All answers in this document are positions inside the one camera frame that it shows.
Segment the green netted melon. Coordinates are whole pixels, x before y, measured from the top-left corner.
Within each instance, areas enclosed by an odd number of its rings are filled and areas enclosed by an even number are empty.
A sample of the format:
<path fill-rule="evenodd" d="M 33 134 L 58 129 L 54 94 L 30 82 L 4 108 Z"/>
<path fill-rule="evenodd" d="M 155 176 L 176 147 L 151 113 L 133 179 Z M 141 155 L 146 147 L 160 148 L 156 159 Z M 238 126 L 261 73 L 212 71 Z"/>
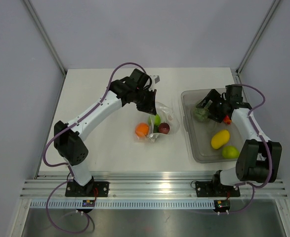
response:
<path fill-rule="evenodd" d="M 208 118 L 209 116 L 209 108 L 210 103 L 207 102 L 206 105 L 203 107 L 202 106 L 202 100 L 199 100 L 193 108 L 193 116 L 194 118 L 199 121 L 199 122 L 208 122 L 210 119 Z"/>

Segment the orange fruit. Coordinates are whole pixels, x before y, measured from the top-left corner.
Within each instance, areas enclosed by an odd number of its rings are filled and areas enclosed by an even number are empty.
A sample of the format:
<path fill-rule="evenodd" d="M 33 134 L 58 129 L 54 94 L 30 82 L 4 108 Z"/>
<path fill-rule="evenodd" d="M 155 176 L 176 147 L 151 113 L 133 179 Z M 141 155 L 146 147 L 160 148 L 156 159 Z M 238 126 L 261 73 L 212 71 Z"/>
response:
<path fill-rule="evenodd" d="M 149 134 L 149 130 L 150 127 L 148 124 L 146 123 L 139 123 L 136 127 L 135 127 L 135 135 L 139 138 L 143 138 L 146 137 Z"/>

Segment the dark red passion fruit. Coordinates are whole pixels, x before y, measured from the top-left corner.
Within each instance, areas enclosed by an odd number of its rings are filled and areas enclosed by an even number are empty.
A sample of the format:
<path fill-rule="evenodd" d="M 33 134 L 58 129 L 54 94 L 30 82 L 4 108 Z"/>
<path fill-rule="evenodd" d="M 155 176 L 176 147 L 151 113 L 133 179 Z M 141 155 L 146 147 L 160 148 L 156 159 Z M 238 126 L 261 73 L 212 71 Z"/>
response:
<path fill-rule="evenodd" d="M 159 126 L 159 133 L 162 133 L 162 134 L 169 134 L 170 132 L 170 125 L 166 122 L 163 122 L 161 123 Z"/>

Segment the dark green avocado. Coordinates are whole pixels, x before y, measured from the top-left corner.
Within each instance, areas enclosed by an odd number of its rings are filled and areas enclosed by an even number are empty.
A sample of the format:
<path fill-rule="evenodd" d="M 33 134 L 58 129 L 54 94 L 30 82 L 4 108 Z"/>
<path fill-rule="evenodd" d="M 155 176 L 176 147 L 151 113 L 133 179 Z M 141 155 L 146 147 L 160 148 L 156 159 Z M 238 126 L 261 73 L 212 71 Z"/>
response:
<path fill-rule="evenodd" d="M 158 126 L 154 126 L 154 129 L 153 129 L 153 133 L 158 133 L 159 132 L 159 128 L 158 128 Z"/>

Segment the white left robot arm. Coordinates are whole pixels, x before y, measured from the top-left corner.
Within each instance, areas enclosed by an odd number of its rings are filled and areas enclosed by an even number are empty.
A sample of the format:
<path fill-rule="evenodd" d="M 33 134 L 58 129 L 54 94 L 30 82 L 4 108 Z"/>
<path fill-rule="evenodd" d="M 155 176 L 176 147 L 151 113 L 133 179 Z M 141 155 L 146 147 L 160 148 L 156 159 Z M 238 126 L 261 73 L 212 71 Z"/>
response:
<path fill-rule="evenodd" d="M 86 197 L 93 192 L 93 176 L 85 161 L 88 148 L 84 141 L 103 120 L 126 104 L 134 103 L 138 111 L 156 115 L 157 91 L 152 88 L 152 84 L 149 75 L 135 69 L 130 76 L 111 81 L 100 100 L 75 119 L 55 124 L 54 147 L 68 163 L 77 183 L 76 191 L 81 196 Z"/>

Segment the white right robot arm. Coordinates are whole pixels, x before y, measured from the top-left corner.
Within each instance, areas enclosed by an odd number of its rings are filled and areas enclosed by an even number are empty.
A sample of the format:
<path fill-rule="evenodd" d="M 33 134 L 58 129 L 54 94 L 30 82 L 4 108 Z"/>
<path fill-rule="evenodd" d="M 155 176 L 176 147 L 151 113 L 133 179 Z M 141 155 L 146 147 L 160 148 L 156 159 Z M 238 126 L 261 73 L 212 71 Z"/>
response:
<path fill-rule="evenodd" d="M 211 191 L 217 196 L 227 192 L 229 186 L 237 188 L 249 184 L 261 189 L 277 177 L 282 146 L 271 141 L 255 120 L 253 112 L 264 102 L 254 107 L 245 102 L 243 87 L 244 84 L 227 85 L 223 93 L 211 89 L 197 104 L 199 109 L 207 109 L 208 119 L 217 123 L 234 123 L 244 140 L 236 166 L 214 175 L 217 180 L 211 183 Z"/>

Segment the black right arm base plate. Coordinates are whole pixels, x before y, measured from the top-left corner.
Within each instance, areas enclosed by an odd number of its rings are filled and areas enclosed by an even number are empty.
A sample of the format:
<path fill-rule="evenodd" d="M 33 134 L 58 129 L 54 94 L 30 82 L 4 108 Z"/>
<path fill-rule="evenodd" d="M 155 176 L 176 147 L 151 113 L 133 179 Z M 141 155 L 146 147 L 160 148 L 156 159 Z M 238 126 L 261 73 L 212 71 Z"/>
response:
<path fill-rule="evenodd" d="M 241 196 L 239 188 L 225 186 L 212 181 L 193 181 L 198 198 L 238 198 Z"/>

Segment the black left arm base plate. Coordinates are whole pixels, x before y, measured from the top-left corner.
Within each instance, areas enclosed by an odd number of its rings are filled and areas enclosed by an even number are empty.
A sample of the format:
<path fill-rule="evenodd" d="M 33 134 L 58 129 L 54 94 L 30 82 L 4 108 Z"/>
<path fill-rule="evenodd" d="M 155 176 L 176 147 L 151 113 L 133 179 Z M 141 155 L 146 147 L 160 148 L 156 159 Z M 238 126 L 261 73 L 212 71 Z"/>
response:
<path fill-rule="evenodd" d="M 72 198 L 106 198 L 109 193 L 109 185 L 109 182 L 93 181 L 89 182 L 85 186 L 81 186 L 76 181 L 72 181 L 67 184 L 65 196 Z"/>

